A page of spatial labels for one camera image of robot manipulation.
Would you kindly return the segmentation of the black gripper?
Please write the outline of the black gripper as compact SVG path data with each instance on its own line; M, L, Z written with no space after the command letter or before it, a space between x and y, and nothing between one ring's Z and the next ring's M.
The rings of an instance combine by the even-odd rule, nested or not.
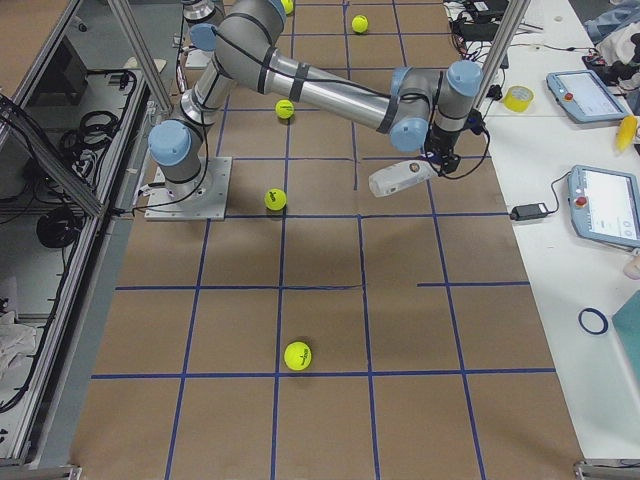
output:
M461 130L446 130L433 123L424 144L426 159L438 175L448 175L456 171L460 156L454 152Z

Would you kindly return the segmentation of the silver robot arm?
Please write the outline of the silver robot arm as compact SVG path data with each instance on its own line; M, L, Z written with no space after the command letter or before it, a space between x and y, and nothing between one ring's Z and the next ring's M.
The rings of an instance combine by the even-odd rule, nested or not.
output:
M189 26L201 23L219 25L225 18L224 2L219 0L182 0L183 18Z
M241 85L259 94L275 93L369 127L389 137L408 160L372 174L369 188L386 197L435 176L452 177L460 158L460 134L487 132L473 101L483 79L479 65L459 60L447 70L394 70L390 91L381 93L283 55L276 46L286 22L279 1L237 1L226 10L220 1L186 1L183 17L192 44L211 58L195 86L185 91L170 118L154 126L149 153L164 177L167 199L148 203L150 215L170 220L223 218L228 167L199 150L208 140L231 90Z

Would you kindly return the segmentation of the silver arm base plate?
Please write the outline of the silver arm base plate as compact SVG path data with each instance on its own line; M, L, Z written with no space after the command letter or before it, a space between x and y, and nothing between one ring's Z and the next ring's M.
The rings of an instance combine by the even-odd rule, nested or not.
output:
M201 172L184 184L165 179L160 167L156 168L154 182L162 186L153 188L144 217L149 221L223 221L226 215L231 157L199 156Z
M204 70L212 58L213 53L200 49L190 50L186 55L185 68L189 70Z

